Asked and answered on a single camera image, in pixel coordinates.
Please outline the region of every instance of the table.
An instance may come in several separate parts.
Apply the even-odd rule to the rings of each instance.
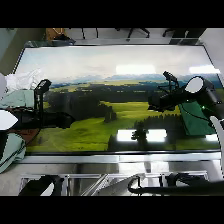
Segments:
[[[29,45],[31,48],[24,49],[15,73],[41,68],[52,81],[44,98],[45,109],[67,112],[77,121],[70,129],[42,130],[28,152],[65,155],[219,152],[218,141],[186,136],[178,107],[163,114],[147,110],[146,92],[165,82],[164,71],[186,83],[195,76],[190,68],[212,65],[204,46],[58,43],[50,44],[58,47],[46,47],[49,46],[46,42]],[[222,93],[220,77],[209,74],[207,78]],[[165,129],[165,141],[148,142],[144,147],[131,141],[130,132],[140,121],[146,129]]]

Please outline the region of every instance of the floor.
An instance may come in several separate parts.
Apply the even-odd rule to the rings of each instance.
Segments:
[[[147,28],[150,31],[150,41],[154,44],[168,44],[171,38],[171,33],[167,37],[162,37],[162,33],[165,28]],[[126,39],[128,36],[127,29],[121,29],[116,31],[114,28],[99,28],[99,38],[102,39]],[[71,30],[66,29],[67,35],[74,40],[82,39],[81,29],[72,28]],[[87,40],[96,38],[96,30],[94,28],[85,28],[85,37]],[[145,38],[145,33],[141,30],[134,30],[132,38]],[[201,36],[201,41],[206,46],[206,49],[213,61],[215,68],[220,69],[221,73],[224,74],[224,28],[208,28],[205,33]],[[159,165],[154,164],[150,167],[133,166],[133,164],[123,164],[120,166],[115,165],[65,165],[65,164],[14,164],[11,165],[4,173],[0,174],[0,195],[18,195],[20,175],[26,173],[33,174],[65,174],[65,173],[112,173],[112,172],[138,172],[148,169],[149,171],[159,172]]]

